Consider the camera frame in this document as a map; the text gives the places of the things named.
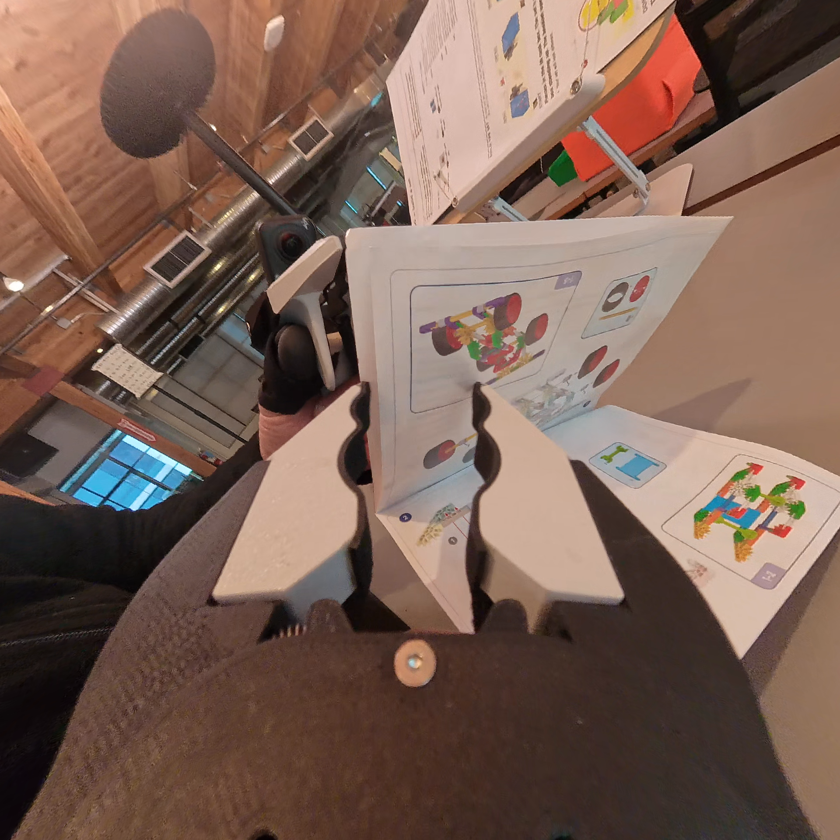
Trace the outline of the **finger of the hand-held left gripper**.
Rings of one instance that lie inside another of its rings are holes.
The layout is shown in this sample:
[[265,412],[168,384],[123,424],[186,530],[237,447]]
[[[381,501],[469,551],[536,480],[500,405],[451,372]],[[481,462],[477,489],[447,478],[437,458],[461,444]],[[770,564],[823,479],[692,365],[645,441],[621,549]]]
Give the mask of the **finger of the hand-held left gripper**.
[[323,306],[342,256],[339,237],[322,238],[267,290],[277,328],[289,332],[277,338],[280,364],[298,381],[318,373],[328,392],[334,392],[340,383],[335,369],[340,365],[343,341],[335,318],[326,316]]

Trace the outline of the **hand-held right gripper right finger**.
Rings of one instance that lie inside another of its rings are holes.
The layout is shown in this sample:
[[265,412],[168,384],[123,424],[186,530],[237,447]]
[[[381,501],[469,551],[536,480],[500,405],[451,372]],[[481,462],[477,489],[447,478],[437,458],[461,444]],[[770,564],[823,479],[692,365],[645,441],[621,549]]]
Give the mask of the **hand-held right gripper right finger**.
[[480,476],[467,538],[474,631],[501,602],[519,604],[531,632],[558,602],[620,605],[623,588],[562,447],[487,385],[473,386],[471,411]]

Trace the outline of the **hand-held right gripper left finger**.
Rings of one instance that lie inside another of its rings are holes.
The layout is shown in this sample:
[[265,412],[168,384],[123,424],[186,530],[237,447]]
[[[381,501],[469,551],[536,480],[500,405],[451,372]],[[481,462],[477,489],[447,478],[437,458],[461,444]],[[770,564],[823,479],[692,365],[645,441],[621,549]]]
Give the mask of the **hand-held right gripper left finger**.
[[353,385],[269,458],[213,588],[216,604],[281,604],[301,620],[317,601],[368,594],[372,540],[357,474],[370,399],[367,383]]

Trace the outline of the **toy instruction booklet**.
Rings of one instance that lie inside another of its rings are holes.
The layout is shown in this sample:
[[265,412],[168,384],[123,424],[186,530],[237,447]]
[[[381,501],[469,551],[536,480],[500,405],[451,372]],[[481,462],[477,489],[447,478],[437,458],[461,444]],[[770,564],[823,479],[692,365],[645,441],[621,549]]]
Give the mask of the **toy instruction booklet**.
[[355,228],[346,235],[374,511],[472,629],[474,385],[580,460],[687,572],[740,658],[838,532],[838,477],[736,438],[598,407],[731,217]]

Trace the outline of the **person's left forearm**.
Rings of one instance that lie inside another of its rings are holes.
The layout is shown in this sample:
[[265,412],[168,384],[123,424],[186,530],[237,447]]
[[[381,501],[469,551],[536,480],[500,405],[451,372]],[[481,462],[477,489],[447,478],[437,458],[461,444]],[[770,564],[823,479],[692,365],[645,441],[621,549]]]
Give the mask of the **person's left forearm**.
[[259,461],[259,439],[253,436],[198,485],[138,511],[2,496],[2,607],[62,594],[74,584],[136,592]]

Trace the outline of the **person's left hand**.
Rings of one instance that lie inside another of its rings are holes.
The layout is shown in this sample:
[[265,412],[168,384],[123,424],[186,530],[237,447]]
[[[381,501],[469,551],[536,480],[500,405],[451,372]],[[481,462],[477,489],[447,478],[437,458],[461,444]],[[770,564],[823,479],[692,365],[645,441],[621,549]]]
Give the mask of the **person's left hand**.
[[319,415],[327,404],[325,397],[313,397],[292,414],[274,412],[259,406],[258,437],[261,458],[268,459],[276,453]]

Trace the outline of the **paned window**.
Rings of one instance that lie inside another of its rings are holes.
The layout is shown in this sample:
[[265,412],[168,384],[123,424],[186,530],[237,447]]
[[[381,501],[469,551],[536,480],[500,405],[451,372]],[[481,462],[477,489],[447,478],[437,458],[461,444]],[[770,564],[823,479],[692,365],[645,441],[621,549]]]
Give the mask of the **paned window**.
[[150,509],[199,487],[203,478],[125,432],[103,439],[59,485],[59,491],[94,508]]

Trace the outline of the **white paper chart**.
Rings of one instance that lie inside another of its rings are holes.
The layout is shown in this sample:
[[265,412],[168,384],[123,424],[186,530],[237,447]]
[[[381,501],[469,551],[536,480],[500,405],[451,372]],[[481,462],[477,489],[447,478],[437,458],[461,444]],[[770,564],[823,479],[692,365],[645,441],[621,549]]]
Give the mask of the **white paper chart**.
[[91,369],[137,398],[143,398],[165,375],[119,343],[99,353]]

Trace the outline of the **printed instruction sheet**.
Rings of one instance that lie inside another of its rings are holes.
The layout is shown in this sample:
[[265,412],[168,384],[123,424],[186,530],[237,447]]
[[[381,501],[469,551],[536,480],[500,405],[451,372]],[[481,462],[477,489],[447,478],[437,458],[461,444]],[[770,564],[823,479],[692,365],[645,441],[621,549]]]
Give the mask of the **printed instruction sheet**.
[[428,2],[386,86],[411,223],[460,220],[612,99],[674,2]]

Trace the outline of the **person's black clothing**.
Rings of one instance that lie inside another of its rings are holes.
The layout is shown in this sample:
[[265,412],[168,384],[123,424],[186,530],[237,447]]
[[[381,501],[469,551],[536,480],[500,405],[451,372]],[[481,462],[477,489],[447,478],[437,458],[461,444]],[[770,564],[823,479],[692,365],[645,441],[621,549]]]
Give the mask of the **person's black clothing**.
[[78,697],[133,598],[61,578],[1,582],[1,838],[11,838],[55,761]]

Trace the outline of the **silver air duct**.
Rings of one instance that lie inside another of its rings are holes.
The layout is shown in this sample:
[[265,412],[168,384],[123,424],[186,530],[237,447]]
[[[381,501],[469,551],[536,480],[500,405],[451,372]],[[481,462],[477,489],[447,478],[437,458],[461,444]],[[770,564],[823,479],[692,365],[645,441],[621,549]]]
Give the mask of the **silver air duct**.
[[[286,194],[310,169],[325,161],[335,152],[340,141],[354,129],[363,117],[375,109],[385,95],[384,87],[377,87],[371,80],[359,85],[344,99],[337,102],[324,115],[313,115],[312,121],[320,122],[330,136],[306,157],[294,145],[286,142],[280,157],[268,166],[264,179],[277,193]],[[103,316],[99,330],[110,340],[126,344],[152,320],[220,261],[231,254],[234,245],[245,237],[270,207],[255,190],[243,187],[226,207],[197,233],[185,232],[171,241],[162,251],[143,265],[143,277],[138,285],[125,293],[116,311]],[[169,256],[183,240],[191,239],[203,247],[203,257],[195,259],[182,272],[182,277],[172,286],[152,274],[152,265]]]

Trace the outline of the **black wall speaker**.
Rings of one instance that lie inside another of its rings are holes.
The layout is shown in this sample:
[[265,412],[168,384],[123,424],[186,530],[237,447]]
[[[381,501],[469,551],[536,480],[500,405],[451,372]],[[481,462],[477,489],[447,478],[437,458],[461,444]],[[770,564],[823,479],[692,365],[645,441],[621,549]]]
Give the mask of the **black wall speaker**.
[[1,443],[1,479],[17,484],[36,476],[57,454],[57,447],[31,434],[9,437]]

